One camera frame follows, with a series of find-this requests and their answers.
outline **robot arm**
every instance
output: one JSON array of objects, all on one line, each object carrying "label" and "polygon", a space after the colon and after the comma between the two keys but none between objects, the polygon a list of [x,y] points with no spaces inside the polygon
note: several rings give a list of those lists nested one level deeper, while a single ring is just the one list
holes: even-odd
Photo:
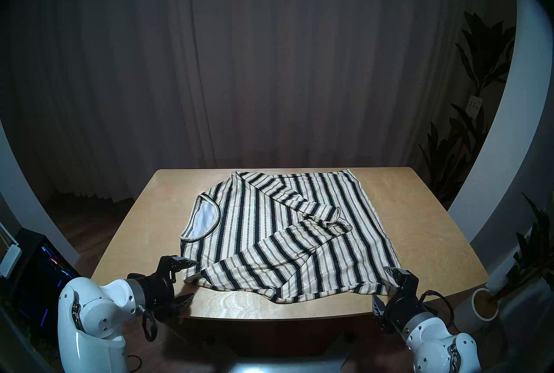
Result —
[{"label": "robot arm", "polygon": [[401,287],[385,304],[373,297],[373,314],[382,328],[400,333],[414,353],[414,372],[477,373],[481,371],[477,345],[466,333],[451,335],[444,322],[416,297],[419,279],[403,269],[385,267]]},{"label": "robot arm", "polygon": [[[177,317],[193,294],[174,299],[175,272],[196,264],[177,257],[161,257],[150,276],[137,273],[98,286],[88,278],[72,279],[58,301],[58,343],[67,373],[73,371],[128,372],[121,324],[142,316],[148,341],[156,338],[156,319]],[[146,320],[150,320],[150,332]]]},{"label": "robot arm", "polygon": [[[132,273],[98,286],[87,278],[71,280],[58,302],[58,343],[64,370],[71,372],[128,372],[121,324],[142,316],[148,341],[156,338],[156,320],[179,316],[193,294],[174,298],[175,273],[196,261],[161,257],[150,276]],[[387,332],[400,333],[414,353],[415,372],[477,373],[477,346],[469,334],[451,335],[444,322],[418,300],[418,278],[408,271],[386,267],[400,293],[385,306],[373,297],[373,313]],[[150,320],[150,331],[146,321]]]}]

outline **wooden floor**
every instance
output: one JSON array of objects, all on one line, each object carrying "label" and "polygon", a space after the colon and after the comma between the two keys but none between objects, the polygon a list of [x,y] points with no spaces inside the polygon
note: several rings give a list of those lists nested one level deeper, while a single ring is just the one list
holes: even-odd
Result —
[{"label": "wooden floor", "polygon": [[[47,213],[82,257],[77,271],[91,277],[132,199],[113,203],[97,197],[55,194],[45,205]],[[449,297],[456,306],[464,294]],[[433,302],[445,322],[449,312],[443,302]],[[385,335],[372,315],[329,320],[239,322],[188,319],[158,325],[158,338],[149,343],[141,322],[124,324],[127,353],[142,359],[140,372],[228,372],[235,356],[292,357],[322,355],[339,336],[347,336],[349,358],[342,373],[411,372],[412,354],[398,334]],[[457,334],[454,327],[452,334]],[[495,365],[506,354],[500,323],[473,335],[482,368]],[[129,358],[129,367],[138,365]]]},{"label": "wooden floor", "polygon": [[55,193],[44,208],[69,243],[81,253],[77,271],[90,278],[133,203],[133,199],[113,203],[96,196]]}]

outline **curtain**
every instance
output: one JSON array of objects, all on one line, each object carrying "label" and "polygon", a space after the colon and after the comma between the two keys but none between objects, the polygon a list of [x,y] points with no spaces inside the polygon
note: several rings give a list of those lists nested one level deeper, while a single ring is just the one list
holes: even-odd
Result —
[{"label": "curtain", "polygon": [[2,47],[53,187],[117,201],[161,168],[421,166],[484,4],[11,0]]}]

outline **table top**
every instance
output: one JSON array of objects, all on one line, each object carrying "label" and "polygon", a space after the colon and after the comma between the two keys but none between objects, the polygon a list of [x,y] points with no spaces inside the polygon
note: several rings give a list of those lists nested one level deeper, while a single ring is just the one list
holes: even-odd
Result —
[{"label": "table top", "polygon": [[[234,169],[158,170],[121,223],[92,276],[98,285],[131,272],[149,275],[163,255],[179,255],[179,234],[196,196]],[[340,168],[243,169],[266,174],[331,172]],[[449,296],[489,277],[456,223],[411,168],[350,168],[373,204],[402,268],[427,289]],[[313,319],[372,312],[371,297],[341,293],[308,302],[275,304],[259,294],[218,292],[185,284],[177,274],[175,295],[195,292],[185,317],[210,319]]]}]

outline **white device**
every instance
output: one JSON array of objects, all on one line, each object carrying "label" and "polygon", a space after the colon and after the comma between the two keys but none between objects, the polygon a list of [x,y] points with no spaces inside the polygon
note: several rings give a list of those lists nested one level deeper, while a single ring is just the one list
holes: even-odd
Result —
[{"label": "white device", "polygon": [[104,286],[83,277],[70,280],[58,300],[58,344],[64,371],[128,372],[121,324],[142,317],[145,337],[153,341],[155,319],[177,317],[192,301],[193,294],[174,298],[173,283],[175,272],[194,264],[188,258],[164,256],[150,276],[132,273]]},{"label": "white device", "polygon": [[21,248],[19,247],[19,244],[17,243],[17,241],[10,234],[10,232],[7,231],[6,228],[2,225],[2,223],[0,223],[0,228],[13,241],[13,244],[11,244],[8,250],[6,251],[4,258],[2,258],[2,263],[0,263],[0,276],[3,276],[4,278],[7,279],[12,274],[13,268],[17,264],[17,260],[21,257]]},{"label": "white device", "polygon": [[[156,319],[163,321],[169,316],[178,316],[180,310],[192,301],[193,294],[173,300],[173,283],[175,272],[194,263],[182,257],[165,256],[160,258],[158,269],[150,276],[133,273],[127,279],[117,279],[101,287],[88,278],[69,281],[58,301],[58,343],[64,371],[129,372],[121,324],[142,316],[145,337],[153,341],[157,326],[152,312],[156,314]],[[401,269],[390,269],[388,272],[394,273],[397,281],[415,278]],[[477,345],[469,334],[451,335],[441,319],[417,306],[415,310],[418,313],[409,314],[415,305],[410,304],[405,294],[396,297],[396,302],[391,303],[391,300],[386,308],[383,302],[380,302],[382,307],[376,306],[378,298],[374,297],[373,309],[378,318],[384,319],[383,325],[395,318],[409,318],[396,330],[414,353],[415,373],[481,371]],[[150,334],[146,329],[147,318],[151,321]]]}]

